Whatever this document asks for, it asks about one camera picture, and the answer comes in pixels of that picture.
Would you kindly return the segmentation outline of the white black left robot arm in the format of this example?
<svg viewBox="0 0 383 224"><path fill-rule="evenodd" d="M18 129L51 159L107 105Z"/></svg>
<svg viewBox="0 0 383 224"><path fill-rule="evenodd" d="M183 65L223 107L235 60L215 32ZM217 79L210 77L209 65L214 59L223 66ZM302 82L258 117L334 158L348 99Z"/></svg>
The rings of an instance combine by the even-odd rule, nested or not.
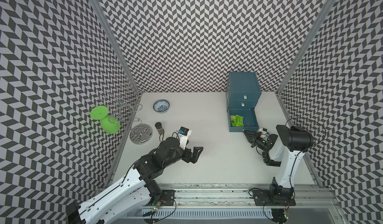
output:
<svg viewBox="0 0 383 224"><path fill-rule="evenodd" d="M166 167L182 160L196 163L203 147L182 147L178 138L168 137L159 146L138 159L110 187L89 200L66 206L68 224L111 224L124 214L160 201L162 190L156 178Z"/></svg>

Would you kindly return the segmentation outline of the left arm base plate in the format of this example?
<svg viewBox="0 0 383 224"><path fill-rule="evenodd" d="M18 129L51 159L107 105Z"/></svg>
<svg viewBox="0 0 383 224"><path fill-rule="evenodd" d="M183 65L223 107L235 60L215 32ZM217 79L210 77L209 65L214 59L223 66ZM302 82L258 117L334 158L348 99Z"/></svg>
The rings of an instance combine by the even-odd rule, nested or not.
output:
<svg viewBox="0 0 383 224"><path fill-rule="evenodd" d="M149 206L155 206L156 204L160 204L160 206L173 206L175 199L176 191L173 189L162 190L161 193L156 193L154 197L150 199L148 203Z"/></svg>

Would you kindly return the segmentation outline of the aluminium front rail frame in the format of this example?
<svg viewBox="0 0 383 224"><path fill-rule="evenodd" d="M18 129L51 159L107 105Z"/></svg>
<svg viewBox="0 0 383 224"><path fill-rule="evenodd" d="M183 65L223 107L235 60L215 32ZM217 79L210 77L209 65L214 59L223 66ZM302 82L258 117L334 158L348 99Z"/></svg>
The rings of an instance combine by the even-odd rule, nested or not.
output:
<svg viewBox="0 0 383 224"><path fill-rule="evenodd" d="M114 223L169 223L173 220L207 221L257 220L274 224L347 224L333 192L315 185L297 185L296 206L256 206L252 190L268 190L264 185L254 188L245 184L163 184L164 190L176 191L173 206L148 204L124 214Z"/></svg>

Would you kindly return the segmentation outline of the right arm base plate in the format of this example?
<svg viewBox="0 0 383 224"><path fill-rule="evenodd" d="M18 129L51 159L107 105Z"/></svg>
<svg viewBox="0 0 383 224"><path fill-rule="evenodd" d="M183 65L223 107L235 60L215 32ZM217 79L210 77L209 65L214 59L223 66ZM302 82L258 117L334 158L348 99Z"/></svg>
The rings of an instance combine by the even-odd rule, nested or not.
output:
<svg viewBox="0 0 383 224"><path fill-rule="evenodd" d="M296 206L293 197L270 194L269 190L254 189L251 191L256 206Z"/></svg>

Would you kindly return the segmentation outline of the blue white porcelain bowl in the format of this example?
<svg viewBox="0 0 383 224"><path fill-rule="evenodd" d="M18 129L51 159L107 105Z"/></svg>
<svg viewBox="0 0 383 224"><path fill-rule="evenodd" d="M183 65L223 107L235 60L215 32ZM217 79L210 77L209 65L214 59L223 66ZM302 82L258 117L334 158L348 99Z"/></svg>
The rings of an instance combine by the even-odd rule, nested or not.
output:
<svg viewBox="0 0 383 224"><path fill-rule="evenodd" d="M153 104L153 110L157 113L165 113L169 110L169 108L170 108L170 103L169 101L165 99L157 100Z"/></svg>

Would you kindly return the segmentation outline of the green plastic cup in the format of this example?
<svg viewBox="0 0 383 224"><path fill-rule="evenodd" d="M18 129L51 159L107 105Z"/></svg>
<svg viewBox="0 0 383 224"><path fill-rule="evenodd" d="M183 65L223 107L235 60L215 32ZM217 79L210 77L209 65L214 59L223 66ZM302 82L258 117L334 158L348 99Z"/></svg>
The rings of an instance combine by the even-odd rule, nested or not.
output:
<svg viewBox="0 0 383 224"><path fill-rule="evenodd" d="M114 118L113 116L109 116L109 115L107 115L106 117L101 119L100 124L101 124L102 129L107 134L115 134L121 128L120 122L116 118Z"/></svg>
<svg viewBox="0 0 383 224"><path fill-rule="evenodd" d="M109 113L107 106L97 106L90 111L90 117L94 120L101 120L105 118Z"/></svg>

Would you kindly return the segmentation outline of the black lid spice jar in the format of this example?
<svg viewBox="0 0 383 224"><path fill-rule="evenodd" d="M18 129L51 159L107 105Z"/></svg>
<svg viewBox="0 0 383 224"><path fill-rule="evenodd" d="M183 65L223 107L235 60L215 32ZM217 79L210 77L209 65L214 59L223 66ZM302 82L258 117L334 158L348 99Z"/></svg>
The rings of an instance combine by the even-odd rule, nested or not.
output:
<svg viewBox="0 0 383 224"><path fill-rule="evenodd" d="M156 122L155 123L155 128L157 130L157 132L161 135L161 134L164 134L164 129L163 129L163 126L162 126L162 123L161 122Z"/></svg>

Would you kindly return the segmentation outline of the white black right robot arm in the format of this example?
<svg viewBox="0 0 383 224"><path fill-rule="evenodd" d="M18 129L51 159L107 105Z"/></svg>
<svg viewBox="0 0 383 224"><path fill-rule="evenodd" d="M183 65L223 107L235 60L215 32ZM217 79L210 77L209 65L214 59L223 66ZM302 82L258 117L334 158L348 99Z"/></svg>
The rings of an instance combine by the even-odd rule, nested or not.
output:
<svg viewBox="0 0 383 224"><path fill-rule="evenodd" d="M269 134L267 139L261 131L244 130L252 148L262 150L262 159L267 166L279 167L267 192L272 201L289 202L294 197L294 178L300 161L314 145L314 137L299 126L277 125L278 134Z"/></svg>

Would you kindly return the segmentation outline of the green cookie packet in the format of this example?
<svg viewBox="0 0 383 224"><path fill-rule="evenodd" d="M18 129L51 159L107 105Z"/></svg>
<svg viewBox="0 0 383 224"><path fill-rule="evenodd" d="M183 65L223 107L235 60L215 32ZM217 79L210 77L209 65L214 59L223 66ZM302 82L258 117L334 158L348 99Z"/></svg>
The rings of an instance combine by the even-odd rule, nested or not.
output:
<svg viewBox="0 0 383 224"><path fill-rule="evenodd" d="M231 115L230 124L232 127L242 127L244 126L243 117L240 115Z"/></svg>

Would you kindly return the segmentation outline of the green plastic cup upper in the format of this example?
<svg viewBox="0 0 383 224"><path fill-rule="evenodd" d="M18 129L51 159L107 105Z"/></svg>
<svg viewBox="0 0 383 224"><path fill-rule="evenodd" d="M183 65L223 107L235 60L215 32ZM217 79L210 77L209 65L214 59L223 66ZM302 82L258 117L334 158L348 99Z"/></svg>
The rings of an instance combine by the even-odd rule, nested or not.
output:
<svg viewBox="0 0 383 224"><path fill-rule="evenodd" d="M101 120L105 118L109 113L107 106L97 106L90 111L90 117L94 120Z"/></svg>

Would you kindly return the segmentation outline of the teal three-drawer cabinet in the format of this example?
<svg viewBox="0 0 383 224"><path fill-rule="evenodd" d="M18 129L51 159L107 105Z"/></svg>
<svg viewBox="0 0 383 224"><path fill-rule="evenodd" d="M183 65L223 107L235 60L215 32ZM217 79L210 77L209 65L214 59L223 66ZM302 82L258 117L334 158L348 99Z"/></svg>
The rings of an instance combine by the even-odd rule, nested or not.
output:
<svg viewBox="0 0 383 224"><path fill-rule="evenodd" d="M225 96L229 132L257 131L259 129L255 107L261 94L260 85L254 72L230 72L228 74ZM232 127L230 124L231 115L242 116L244 126Z"/></svg>

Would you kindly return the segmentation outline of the green plastic cup lower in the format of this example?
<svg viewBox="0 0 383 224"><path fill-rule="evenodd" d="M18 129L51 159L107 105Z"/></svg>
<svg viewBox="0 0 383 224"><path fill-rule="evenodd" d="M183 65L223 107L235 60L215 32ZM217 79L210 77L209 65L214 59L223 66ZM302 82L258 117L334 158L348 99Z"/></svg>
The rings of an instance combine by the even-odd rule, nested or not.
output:
<svg viewBox="0 0 383 224"><path fill-rule="evenodd" d="M109 116L109 115L107 115L106 117L101 119L100 124L101 124L102 129L107 134L115 134L121 128L120 122L116 118L114 118L113 116Z"/></svg>

